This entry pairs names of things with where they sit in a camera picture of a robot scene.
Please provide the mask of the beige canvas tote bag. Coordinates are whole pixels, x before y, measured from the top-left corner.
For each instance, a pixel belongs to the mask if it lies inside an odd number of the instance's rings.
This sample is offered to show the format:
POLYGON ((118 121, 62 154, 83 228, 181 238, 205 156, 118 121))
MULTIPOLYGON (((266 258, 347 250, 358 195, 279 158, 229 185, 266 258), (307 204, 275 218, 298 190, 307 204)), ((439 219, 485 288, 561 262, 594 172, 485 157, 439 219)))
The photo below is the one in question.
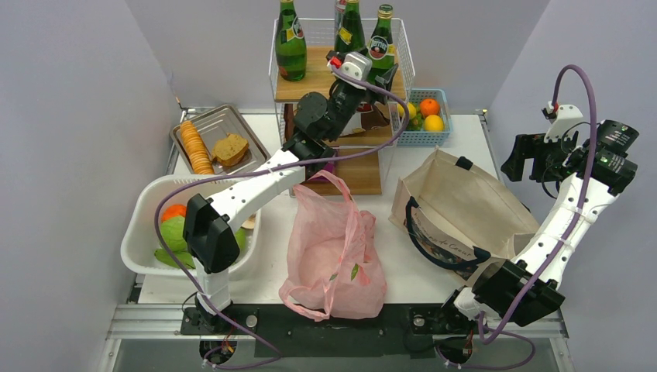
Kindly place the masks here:
POLYGON ((398 181, 389 220, 426 260, 470 287, 519 254, 539 228, 493 175, 439 149, 398 181))

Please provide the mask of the pink plastic grocery bag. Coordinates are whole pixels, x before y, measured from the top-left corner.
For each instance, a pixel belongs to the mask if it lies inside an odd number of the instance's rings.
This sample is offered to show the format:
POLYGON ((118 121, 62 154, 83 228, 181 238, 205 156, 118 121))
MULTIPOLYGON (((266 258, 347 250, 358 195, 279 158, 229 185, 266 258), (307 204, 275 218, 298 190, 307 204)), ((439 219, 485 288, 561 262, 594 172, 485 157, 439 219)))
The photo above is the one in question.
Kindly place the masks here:
POLYGON ((343 179, 319 174, 342 200, 294 186, 298 210, 287 248, 287 279, 278 294, 290 310, 316 322, 375 318, 387 293, 374 244, 377 219, 359 209, 343 179))

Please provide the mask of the purple snack packet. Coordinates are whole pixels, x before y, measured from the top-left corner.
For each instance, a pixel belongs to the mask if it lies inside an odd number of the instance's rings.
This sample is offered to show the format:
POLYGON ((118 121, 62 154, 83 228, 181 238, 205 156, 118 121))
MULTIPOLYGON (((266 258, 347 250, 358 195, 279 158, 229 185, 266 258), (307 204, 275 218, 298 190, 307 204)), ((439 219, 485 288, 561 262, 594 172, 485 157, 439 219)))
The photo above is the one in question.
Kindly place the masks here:
MULTIPOLYGON (((322 171, 327 174, 335 173, 335 163, 328 162, 323 168, 322 171)), ((324 174, 316 174, 312 179, 308 180, 309 184, 329 184, 330 180, 325 177, 324 174)))

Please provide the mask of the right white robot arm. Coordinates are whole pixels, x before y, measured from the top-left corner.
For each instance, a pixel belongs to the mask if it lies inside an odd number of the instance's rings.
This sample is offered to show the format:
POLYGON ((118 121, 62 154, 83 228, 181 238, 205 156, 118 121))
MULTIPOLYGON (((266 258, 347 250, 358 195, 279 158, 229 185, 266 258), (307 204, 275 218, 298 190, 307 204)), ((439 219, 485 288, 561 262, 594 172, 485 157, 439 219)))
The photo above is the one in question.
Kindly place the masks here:
POLYGON ((555 204, 528 244, 514 258, 494 263, 470 287, 455 291, 438 311, 439 325, 458 332, 481 312, 508 317, 526 326, 558 310, 565 298, 558 288, 570 257, 606 207, 635 178, 637 164, 628 149, 638 131, 604 120, 595 126, 596 141, 577 143, 579 122, 550 140, 546 134, 518 135, 501 170, 511 181, 522 177, 524 160, 534 161, 532 179, 560 184, 555 204))

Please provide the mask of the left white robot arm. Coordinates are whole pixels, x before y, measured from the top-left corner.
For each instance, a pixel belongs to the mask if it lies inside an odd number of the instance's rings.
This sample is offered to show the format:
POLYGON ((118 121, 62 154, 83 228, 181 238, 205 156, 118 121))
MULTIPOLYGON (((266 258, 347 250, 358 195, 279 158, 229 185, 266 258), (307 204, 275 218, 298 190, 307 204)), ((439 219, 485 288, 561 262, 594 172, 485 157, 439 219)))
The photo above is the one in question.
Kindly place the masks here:
POLYGON ((237 175, 237 183, 207 198, 192 196, 187 203, 183 237, 196 264, 195 305, 201 324, 210 332, 227 330, 231 322, 229 267, 239 247, 234 234, 247 218, 283 191, 309 180, 338 157, 328 145, 337 140, 360 104, 386 104, 402 98, 391 91, 399 67, 372 74, 372 61, 359 52, 328 53, 327 66, 335 76, 328 95, 313 91, 297 104, 293 134, 265 164, 237 175))

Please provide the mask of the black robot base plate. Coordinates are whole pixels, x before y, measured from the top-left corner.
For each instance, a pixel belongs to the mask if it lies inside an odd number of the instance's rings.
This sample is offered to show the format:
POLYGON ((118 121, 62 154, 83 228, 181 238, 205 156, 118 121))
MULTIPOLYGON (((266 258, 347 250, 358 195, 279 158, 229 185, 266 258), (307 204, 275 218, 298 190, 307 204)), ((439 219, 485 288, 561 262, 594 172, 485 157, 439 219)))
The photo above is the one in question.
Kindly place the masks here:
POLYGON ((440 336, 450 346, 465 344, 476 325, 443 304, 386 304, 376 318, 315 322, 284 305, 230 305, 225 315, 242 326, 237 329, 215 316, 205 319, 194 306, 183 310, 180 332, 184 336, 214 336, 203 343, 207 351, 225 336, 256 333, 273 344, 256 345, 256 357, 384 357, 409 355, 430 358, 440 336))

